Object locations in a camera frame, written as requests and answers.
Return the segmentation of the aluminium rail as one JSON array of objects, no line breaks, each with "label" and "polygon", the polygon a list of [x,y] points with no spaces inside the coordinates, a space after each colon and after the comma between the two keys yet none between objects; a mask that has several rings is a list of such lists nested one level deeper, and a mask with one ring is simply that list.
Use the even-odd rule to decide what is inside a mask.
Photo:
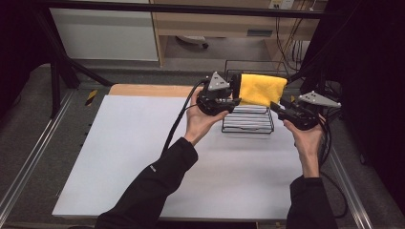
[{"label": "aluminium rail", "polygon": [[55,117],[51,118],[47,123],[46,128],[33,146],[28,158],[25,160],[16,178],[12,182],[11,187],[0,201],[0,224],[4,223],[9,216],[15,202],[21,195],[25,185],[32,175],[33,170],[52,139],[54,132],[67,112],[74,95],[75,90],[68,90],[65,93],[61,101],[60,110],[56,113]]},{"label": "aluminium rail", "polygon": [[351,215],[358,229],[373,229],[373,224],[364,205],[357,194],[349,174],[340,160],[333,146],[330,147],[330,165],[336,175],[337,181],[347,198]]}]

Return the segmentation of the wooden board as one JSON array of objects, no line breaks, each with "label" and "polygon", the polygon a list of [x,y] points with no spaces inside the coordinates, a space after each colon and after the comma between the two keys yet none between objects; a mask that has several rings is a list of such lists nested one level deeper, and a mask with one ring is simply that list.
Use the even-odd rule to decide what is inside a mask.
[{"label": "wooden board", "polygon": [[187,97],[191,90],[192,86],[116,84],[109,95]]}]

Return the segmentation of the person's right hand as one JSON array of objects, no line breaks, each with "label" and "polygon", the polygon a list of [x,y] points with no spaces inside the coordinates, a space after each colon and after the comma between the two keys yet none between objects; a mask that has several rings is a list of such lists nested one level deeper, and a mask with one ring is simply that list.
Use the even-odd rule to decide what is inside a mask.
[{"label": "person's right hand", "polygon": [[323,136],[323,129],[320,124],[302,131],[295,127],[290,121],[284,120],[284,126],[292,133],[294,145],[300,156],[318,157],[318,151]]}]

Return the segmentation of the black frame bar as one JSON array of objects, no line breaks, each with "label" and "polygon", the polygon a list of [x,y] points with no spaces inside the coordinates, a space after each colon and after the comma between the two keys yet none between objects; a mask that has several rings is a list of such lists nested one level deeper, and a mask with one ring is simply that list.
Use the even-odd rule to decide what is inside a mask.
[{"label": "black frame bar", "polygon": [[195,13],[215,15],[240,15],[279,18],[304,18],[324,19],[339,17],[340,13],[333,11],[316,10],[265,10],[234,7],[170,5],[170,4],[141,4],[98,1],[74,0],[33,0],[35,4],[54,9],[72,10],[118,10],[140,12],[165,12],[165,13]]}]

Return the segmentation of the black wire rack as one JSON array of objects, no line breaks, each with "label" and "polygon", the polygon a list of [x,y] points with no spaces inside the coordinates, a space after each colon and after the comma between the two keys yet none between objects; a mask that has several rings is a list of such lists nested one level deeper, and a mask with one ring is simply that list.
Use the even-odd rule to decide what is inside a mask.
[{"label": "black wire rack", "polygon": [[[254,73],[288,77],[288,68],[283,61],[271,60],[226,60],[224,76],[229,80],[235,74]],[[223,133],[264,134],[274,131],[271,110],[257,105],[238,106],[226,116],[222,124]]]}]

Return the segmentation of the white wall socket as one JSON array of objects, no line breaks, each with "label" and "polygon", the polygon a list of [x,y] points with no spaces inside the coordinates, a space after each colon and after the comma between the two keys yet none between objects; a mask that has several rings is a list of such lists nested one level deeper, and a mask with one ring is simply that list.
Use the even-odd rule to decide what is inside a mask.
[{"label": "white wall socket", "polygon": [[294,0],[270,0],[269,8],[275,10],[290,10]]}]

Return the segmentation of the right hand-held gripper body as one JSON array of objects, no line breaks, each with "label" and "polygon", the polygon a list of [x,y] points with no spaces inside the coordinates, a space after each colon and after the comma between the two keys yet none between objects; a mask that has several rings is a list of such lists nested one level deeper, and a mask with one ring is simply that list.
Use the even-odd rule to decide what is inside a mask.
[{"label": "right hand-held gripper body", "polygon": [[301,94],[294,101],[297,103],[296,108],[285,108],[279,102],[279,105],[284,107],[286,110],[278,113],[278,118],[280,120],[290,121],[295,127],[302,131],[309,130],[318,124],[319,114],[316,112],[316,108],[341,107],[340,102],[326,98],[315,91]]}]

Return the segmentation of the light wooden desk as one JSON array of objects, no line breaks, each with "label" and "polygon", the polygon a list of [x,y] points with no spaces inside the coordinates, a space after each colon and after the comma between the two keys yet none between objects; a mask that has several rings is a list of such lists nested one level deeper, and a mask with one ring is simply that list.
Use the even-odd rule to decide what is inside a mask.
[{"label": "light wooden desk", "polygon": [[[152,4],[270,9],[270,0],[149,0]],[[294,0],[291,10],[309,10],[314,4],[322,10],[327,0]],[[258,16],[165,13],[152,14],[159,62],[165,62],[170,36],[251,37],[263,40],[269,57],[282,61],[295,41],[310,41],[318,27],[317,19]]]}]

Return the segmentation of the black curtain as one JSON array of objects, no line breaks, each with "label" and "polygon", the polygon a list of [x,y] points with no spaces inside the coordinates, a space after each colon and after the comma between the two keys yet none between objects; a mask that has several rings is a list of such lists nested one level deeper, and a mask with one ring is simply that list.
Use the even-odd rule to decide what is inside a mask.
[{"label": "black curtain", "polygon": [[41,64],[24,0],[0,0],[0,119]]},{"label": "black curtain", "polygon": [[405,0],[329,0],[305,63],[341,84],[360,152],[405,212]]}]

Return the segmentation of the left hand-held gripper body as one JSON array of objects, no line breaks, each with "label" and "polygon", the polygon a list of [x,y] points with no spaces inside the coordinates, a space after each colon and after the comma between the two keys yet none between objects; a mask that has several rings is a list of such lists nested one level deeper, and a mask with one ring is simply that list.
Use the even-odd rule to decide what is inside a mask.
[{"label": "left hand-held gripper body", "polygon": [[199,92],[197,105],[206,115],[215,116],[223,111],[232,113],[235,107],[223,104],[223,100],[231,98],[231,94],[230,82],[225,81],[217,72],[214,72]]}]

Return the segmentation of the yellow black tool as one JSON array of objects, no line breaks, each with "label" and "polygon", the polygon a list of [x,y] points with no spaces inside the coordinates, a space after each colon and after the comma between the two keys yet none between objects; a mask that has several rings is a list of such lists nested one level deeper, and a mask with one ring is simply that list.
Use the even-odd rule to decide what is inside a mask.
[{"label": "yellow black tool", "polygon": [[91,90],[91,92],[89,93],[89,95],[86,99],[85,106],[91,106],[93,100],[96,97],[97,92],[98,92],[98,90]]}]

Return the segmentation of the office chair base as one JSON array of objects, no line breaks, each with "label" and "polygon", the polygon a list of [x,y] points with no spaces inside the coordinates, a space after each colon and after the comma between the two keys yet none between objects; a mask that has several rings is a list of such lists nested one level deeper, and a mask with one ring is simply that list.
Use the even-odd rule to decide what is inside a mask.
[{"label": "office chair base", "polygon": [[178,39],[183,42],[194,44],[202,47],[203,49],[207,49],[209,45],[206,42],[206,39],[203,36],[183,36],[179,35]]}]

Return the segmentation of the yellow towel with black edge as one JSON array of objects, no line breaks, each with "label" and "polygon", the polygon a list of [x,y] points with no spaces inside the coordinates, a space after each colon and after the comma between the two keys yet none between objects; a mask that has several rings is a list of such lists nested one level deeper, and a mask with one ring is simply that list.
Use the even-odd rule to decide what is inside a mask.
[{"label": "yellow towel with black edge", "polygon": [[241,104],[269,107],[271,102],[278,103],[287,83],[283,77],[243,73],[240,88]]}]

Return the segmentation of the black metal stand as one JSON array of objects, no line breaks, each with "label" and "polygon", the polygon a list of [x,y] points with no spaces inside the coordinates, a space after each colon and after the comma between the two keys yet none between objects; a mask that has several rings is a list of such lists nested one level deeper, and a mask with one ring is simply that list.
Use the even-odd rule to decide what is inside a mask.
[{"label": "black metal stand", "polygon": [[44,36],[45,49],[47,55],[50,57],[53,101],[51,118],[56,117],[61,110],[60,79],[63,79],[69,89],[76,89],[80,85],[75,71],[84,73],[103,86],[111,87],[114,85],[113,82],[93,73],[68,56],[57,33],[57,29],[53,29],[44,11],[35,12],[33,18],[41,34]]}]

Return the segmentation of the white cabinet panel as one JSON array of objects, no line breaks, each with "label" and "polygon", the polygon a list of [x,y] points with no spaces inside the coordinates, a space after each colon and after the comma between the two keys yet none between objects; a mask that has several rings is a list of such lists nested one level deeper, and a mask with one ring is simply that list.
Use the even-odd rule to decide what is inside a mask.
[{"label": "white cabinet panel", "polygon": [[158,60],[150,13],[64,9],[51,13],[71,58]]}]

